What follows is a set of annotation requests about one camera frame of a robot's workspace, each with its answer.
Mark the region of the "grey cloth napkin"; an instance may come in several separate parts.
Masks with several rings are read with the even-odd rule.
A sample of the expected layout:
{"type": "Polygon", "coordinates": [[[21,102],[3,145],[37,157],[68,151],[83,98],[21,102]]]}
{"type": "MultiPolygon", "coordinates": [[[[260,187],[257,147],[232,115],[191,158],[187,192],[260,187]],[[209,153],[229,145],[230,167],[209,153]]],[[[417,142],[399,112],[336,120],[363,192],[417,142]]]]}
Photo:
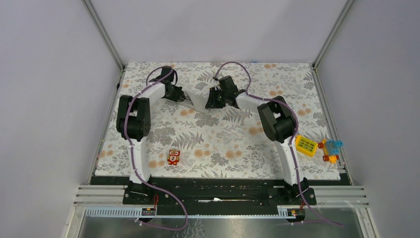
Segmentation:
{"type": "Polygon", "coordinates": [[[193,101],[192,104],[186,103],[186,106],[200,113],[206,113],[206,114],[210,113],[210,109],[205,109],[205,105],[208,100],[208,97],[205,97],[200,94],[194,94],[192,92],[186,92],[185,95],[188,95],[193,101]]]}

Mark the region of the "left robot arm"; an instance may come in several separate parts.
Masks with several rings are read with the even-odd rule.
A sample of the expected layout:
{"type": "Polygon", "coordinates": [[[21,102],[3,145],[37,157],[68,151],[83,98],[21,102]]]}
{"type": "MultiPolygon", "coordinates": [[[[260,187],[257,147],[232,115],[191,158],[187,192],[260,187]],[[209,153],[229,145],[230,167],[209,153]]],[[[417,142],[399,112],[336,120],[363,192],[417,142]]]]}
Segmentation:
{"type": "Polygon", "coordinates": [[[173,67],[165,65],[154,69],[161,70],[160,75],[149,80],[146,86],[134,96],[122,95],[119,98],[116,129],[121,137],[128,141],[128,153],[131,164],[126,197],[133,197],[143,204],[152,201],[154,186],[148,183],[151,172],[147,165],[146,140],[150,133],[151,105],[158,99],[167,98],[180,102],[185,99],[182,88],[172,84],[178,80],[173,67]]]}

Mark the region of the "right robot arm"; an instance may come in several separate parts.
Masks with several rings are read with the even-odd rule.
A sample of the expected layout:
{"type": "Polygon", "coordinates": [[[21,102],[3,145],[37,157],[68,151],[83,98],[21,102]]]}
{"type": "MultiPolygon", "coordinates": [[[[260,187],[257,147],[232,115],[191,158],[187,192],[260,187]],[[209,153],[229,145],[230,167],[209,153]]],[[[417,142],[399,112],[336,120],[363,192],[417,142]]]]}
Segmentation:
{"type": "Polygon", "coordinates": [[[301,175],[297,159],[296,136],[298,119],[283,97],[266,99],[238,89],[231,76],[219,79],[219,84],[210,88],[206,109],[221,109],[231,106],[259,115],[263,131],[278,152],[283,180],[286,183],[282,195],[289,204],[316,205],[314,190],[301,175]]]}

